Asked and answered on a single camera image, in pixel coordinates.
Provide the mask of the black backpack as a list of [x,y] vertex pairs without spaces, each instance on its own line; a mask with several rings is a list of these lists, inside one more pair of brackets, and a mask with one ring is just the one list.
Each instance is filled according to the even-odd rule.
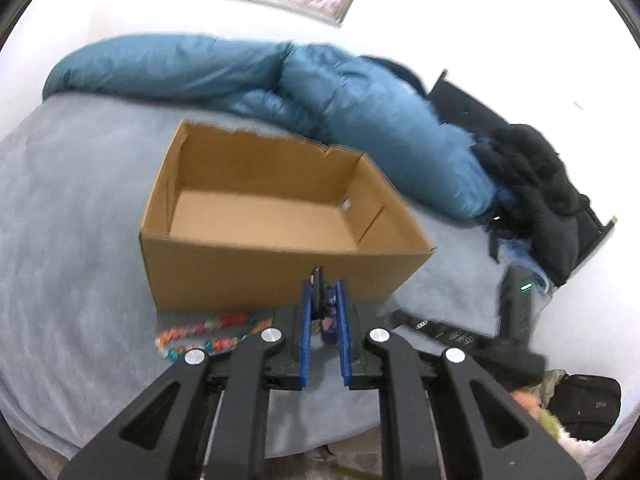
[[614,427],[621,406],[616,379],[575,374],[558,382],[547,410],[573,438],[597,442]]

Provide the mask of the brown cardboard box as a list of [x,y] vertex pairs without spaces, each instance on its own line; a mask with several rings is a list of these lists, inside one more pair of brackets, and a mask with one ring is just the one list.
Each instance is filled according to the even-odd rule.
[[314,268],[382,301],[435,250],[368,155],[196,122],[169,145],[140,245],[158,310],[210,312],[295,304]]

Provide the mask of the black clothing pile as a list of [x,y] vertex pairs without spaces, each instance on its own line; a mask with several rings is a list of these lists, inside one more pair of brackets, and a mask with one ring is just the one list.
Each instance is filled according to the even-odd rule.
[[553,285],[578,263],[577,215],[590,205],[568,178],[558,153],[528,125],[479,136],[472,153],[496,186],[492,240],[519,240]]

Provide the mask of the blue duvet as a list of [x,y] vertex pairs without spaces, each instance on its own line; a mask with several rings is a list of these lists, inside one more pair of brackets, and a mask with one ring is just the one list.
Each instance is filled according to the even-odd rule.
[[43,97],[66,91],[190,104],[354,148],[401,193],[458,220],[496,198],[466,130],[385,67],[330,44],[120,36],[52,68]]

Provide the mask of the black headboard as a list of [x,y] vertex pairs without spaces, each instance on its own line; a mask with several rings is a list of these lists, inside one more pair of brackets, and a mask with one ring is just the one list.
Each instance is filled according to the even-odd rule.
[[[437,79],[428,98],[443,122],[469,131],[475,143],[479,136],[484,136],[491,130],[507,125],[521,125],[510,124],[483,103],[449,82],[445,75]],[[572,274],[599,248],[615,226],[614,220],[602,223],[591,205],[577,215],[577,222],[579,256]]]

